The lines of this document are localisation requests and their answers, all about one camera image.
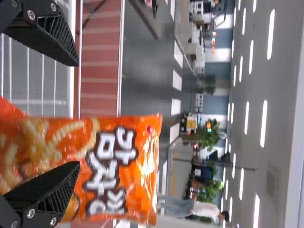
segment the person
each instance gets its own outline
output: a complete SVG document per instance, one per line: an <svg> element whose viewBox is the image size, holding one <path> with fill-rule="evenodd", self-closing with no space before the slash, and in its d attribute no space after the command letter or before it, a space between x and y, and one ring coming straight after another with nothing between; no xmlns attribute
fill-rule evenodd
<svg viewBox="0 0 304 228"><path fill-rule="evenodd" d="M157 208L166 209L172 216L184 218L190 215L204 216L217 221L229 221L229 213L227 211L220 212L218 207L213 203L203 203L194 201L193 199L179 199L171 196L158 194Z"/></svg>

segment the floor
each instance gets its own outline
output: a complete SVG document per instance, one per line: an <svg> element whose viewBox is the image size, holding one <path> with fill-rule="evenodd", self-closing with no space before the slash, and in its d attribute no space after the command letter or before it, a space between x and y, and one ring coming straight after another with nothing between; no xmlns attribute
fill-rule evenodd
<svg viewBox="0 0 304 228"><path fill-rule="evenodd" d="M168 193L171 189L167 180L170 179L173 150L169 150L169 145L179 135L180 113L194 109L193 90L196 86L192 69L174 37L170 3L168 1L168 7L159 8L157 12L157 17L161 17L164 22L160 40L152 37L129 1L125 3L124 21L121 114L163 115L158 183L159 192L162 193ZM178 189L184 190L185 181L179 180Z"/></svg>

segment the snack stick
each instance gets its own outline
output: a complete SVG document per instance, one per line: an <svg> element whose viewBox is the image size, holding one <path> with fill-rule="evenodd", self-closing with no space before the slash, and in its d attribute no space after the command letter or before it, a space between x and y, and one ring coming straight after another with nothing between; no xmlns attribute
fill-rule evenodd
<svg viewBox="0 0 304 228"><path fill-rule="evenodd" d="M7 136L5 134L0 135L0 148L4 148L6 141L7 141Z"/></svg>
<svg viewBox="0 0 304 228"><path fill-rule="evenodd" d="M60 141L65 138L65 136L73 132L75 130L79 130L81 128L84 128L85 124L83 121L77 121L75 123L67 124L64 127L60 128L53 136L52 143L57 146Z"/></svg>
<svg viewBox="0 0 304 228"><path fill-rule="evenodd" d="M90 148L93 148L95 143L96 143L96 133L100 130L100 124L99 124L99 121L96 118L91 118L91 120L92 120L92 123L93 123L93 130L92 130L92 133L91 133L91 138L90 138L89 142L77 152L76 157L78 159L84 158L85 155L86 155L86 152Z"/></svg>
<svg viewBox="0 0 304 228"><path fill-rule="evenodd" d="M3 176L0 173L0 194L4 195L5 193L10 191L10 186L4 180Z"/></svg>
<svg viewBox="0 0 304 228"><path fill-rule="evenodd" d="M4 164L7 167L10 167L17 155L17 151L18 151L18 146L15 144L12 144L9 146L9 148L7 149L7 152L5 153L5 157L4 157Z"/></svg>
<svg viewBox="0 0 304 228"><path fill-rule="evenodd" d="M22 182L22 178L16 176L10 169L5 170L2 175L11 189L15 188Z"/></svg>

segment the ceiling light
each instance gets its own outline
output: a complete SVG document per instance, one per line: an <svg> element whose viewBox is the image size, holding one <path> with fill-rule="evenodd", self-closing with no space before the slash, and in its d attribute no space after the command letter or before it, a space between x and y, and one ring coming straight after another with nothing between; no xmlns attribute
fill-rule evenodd
<svg viewBox="0 0 304 228"><path fill-rule="evenodd" d="M257 0L253 0L253 12L255 12L256 11L256 9L257 9Z"/></svg>
<svg viewBox="0 0 304 228"><path fill-rule="evenodd" d="M253 40L250 42L249 74L251 74L252 71L252 57L253 57Z"/></svg>
<svg viewBox="0 0 304 228"><path fill-rule="evenodd" d="M220 202L220 211L222 212L223 211L223 207L224 207L224 199L222 197L222 200Z"/></svg>
<svg viewBox="0 0 304 228"><path fill-rule="evenodd" d="M247 130L248 130L248 115L249 115L249 101L247 101L246 103L245 128L244 128L245 134L247 134Z"/></svg>
<svg viewBox="0 0 304 228"><path fill-rule="evenodd" d="M256 195L255 212L253 216L253 228L258 228L259 212L260 212L260 198L258 195Z"/></svg>
<svg viewBox="0 0 304 228"><path fill-rule="evenodd" d="M231 218L232 218L232 197L230 197L230 208L229 208L229 222L231 222Z"/></svg>
<svg viewBox="0 0 304 228"><path fill-rule="evenodd" d="M234 52L234 40L232 40L231 58L233 58L233 52Z"/></svg>
<svg viewBox="0 0 304 228"><path fill-rule="evenodd" d="M268 102L267 102L267 100L265 100L264 104L263 104L263 114L262 114L261 139L260 139L260 145L261 145L261 147L264 147L264 145L265 145L265 132L266 132L266 122L267 122L267 107L268 107Z"/></svg>
<svg viewBox="0 0 304 228"><path fill-rule="evenodd" d="M241 169L241 180L239 184L239 199L243 199L243 187L244 187L244 169Z"/></svg>
<svg viewBox="0 0 304 228"><path fill-rule="evenodd" d="M227 120L229 121L230 118L230 103L228 103L228 115L227 115Z"/></svg>
<svg viewBox="0 0 304 228"><path fill-rule="evenodd" d="M275 9L273 9L270 13L269 20L269 34L268 34L268 48L267 48L267 59L271 58L272 54L272 41L274 37L274 25L275 25Z"/></svg>
<svg viewBox="0 0 304 228"><path fill-rule="evenodd" d="M237 158L236 153L234 153L233 154L233 167L236 166L236 158Z"/></svg>
<svg viewBox="0 0 304 228"><path fill-rule="evenodd" d="M226 177L226 168L224 167L224 171L223 171L223 185L225 185L225 177Z"/></svg>
<svg viewBox="0 0 304 228"><path fill-rule="evenodd" d="M246 8L244 8L243 12L243 29L242 29L242 34L245 34L245 24L246 24Z"/></svg>
<svg viewBox="0 0 304 228"><path fill-rule="evenodd" d="M236 153L233 154L233 169L232 169L232 178L234 179L235 172L236 172Z"/></svg>
<svg viewBox="0 0 304 228"><path fill-rule="evenodd" d="M228 198L228 180L226 180L226 195L225 195L225 199L227 200Z"/></svg>
<svg viewBox="0 0 304 228"><path fill-rule="evenodd" d="M226 138L225 154L227 153L227 148L228 148L228 138Z"/></svg>
<svg viewBox="0 0 304 228"><path fill-rule="evenodd" d="M242 81L242 73L243 73L243 56L241 56L241 59L239 61L239 82Z"/></svg>
<svg viewBox="0 0 304 228"><path fill-rule="evenodd" d="M232 107L231 107L231 124L233 124L233 112L234 112L234 103L232 103Z"/></svg>
<svg viewBox="0 0 304 228"><path fill-rule="evenodd" d="M233 86L236 86L237 65L234 65Z"/></svg>
<svg viewBox="0 0 304 228"><path fill-rule="evenodd" d="M237 8L234 8L234 15L233 15L233 26L236 25L236 17L237 17Z"/></svg>

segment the snack bag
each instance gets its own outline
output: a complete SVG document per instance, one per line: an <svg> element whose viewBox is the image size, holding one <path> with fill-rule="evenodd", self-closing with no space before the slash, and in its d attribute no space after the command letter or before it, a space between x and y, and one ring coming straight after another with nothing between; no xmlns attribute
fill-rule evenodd
<svg viewBox="0 0 304 228"><path fill-rule="evenodd" d="M160 115L73 120L26 117L3 98L0 107L0 194L80 161L63 221L118 218L155 226Z"/></svg>

